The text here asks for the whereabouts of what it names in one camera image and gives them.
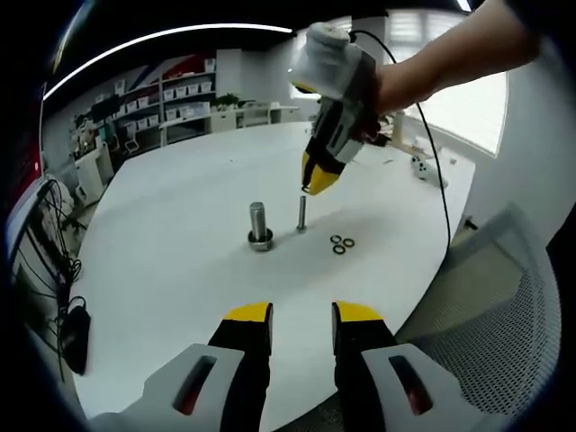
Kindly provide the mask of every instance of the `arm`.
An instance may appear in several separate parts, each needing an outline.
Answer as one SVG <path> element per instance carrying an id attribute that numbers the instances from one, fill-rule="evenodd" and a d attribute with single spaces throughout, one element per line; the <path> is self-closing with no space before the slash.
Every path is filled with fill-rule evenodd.
<path id="1" fill-rule="evenodd" d="M 378 113 L 396 111 L 435 92 L 525 65 L 538 54 L 538 35 L 504 0 L 486 0 L 422 51 L 378 72 Z"/>

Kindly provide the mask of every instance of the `black o-ring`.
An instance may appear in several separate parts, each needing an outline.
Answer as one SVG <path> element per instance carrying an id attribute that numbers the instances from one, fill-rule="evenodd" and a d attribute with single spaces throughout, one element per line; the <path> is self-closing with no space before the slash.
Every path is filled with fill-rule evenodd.
<path id="1" fill-rule="evenodd" d="M 343 247 L 342 245 L 334 245 L 334 247 L 332 248 L 332 251 L 336 255 L 343 255 L 346 252 L 346 248 Z"/>

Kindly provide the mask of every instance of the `ceiling light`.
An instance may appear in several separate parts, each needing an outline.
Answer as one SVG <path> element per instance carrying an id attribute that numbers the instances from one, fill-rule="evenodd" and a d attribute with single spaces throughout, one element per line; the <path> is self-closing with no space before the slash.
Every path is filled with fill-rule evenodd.
<path id="1" fill-rule="evenodd" d="M 120 50 L 123 50 L 124 48 L 128 48 L 131 45 L 135 45 L 135 44 L 143 42 L 143 41 L 148 41 L 150 39 L 159 38 L 161 36 L 167 36 L 168 34 L 175 34 L 175 33 L 181 33 L 181 32 L 191 32 L 194 30 L 212 30 L 212 29 L 250 29 L 250 30 L 266 30 L 269 32 L 292 33 L 291 29 L 286 29 L 284 27 L 276 27 L 273 25 L 228 24 L 228 23 L 188 25 L 186 27 L 178 27 L 177 29 L 158 31 L 156 33 L 152 33 L 152 34 L 142 36 L 142 37 L 134 39 L 134 40 L 130 40 L 130 41 L 125 42 L 122 45 L 118 45 L 117 47 L 114 47 L 112 49 L 108 49 L 106 52 L 103 52 L 99 56 L 96 56 L 96 57 L 92 58 L 91 60 L 88 60 L 84 65 L 73 70 L 71 73 L 69 73 L 64 78 L 62 78 L 60 81 L 58 81 L 48 92 L 46 92 L 46 94 L 43 97 L 43 100 L 45 101 L 46 99 L 51 97 L 54 94 L 54 92 L 56 92 L 56 90 L 61 88 L 67 81 L 69 81 L 70 79 L 72 79 L 73 77 L 78 75 L 84 69 L 92 66 L 96 61 L 102 60 L 104 57 L 110 56 L 114 52 L 118 52 Z"/>
<path id="2" fill-rule="evenodd" d="M 462 9 L 465 12 L 471 12 L 472 9 L 470 8 L 470 4 L 468 3 L 468 0 L 456 0 L 458 2 L 458 5 L 460 6 L 460 9 Z"/>

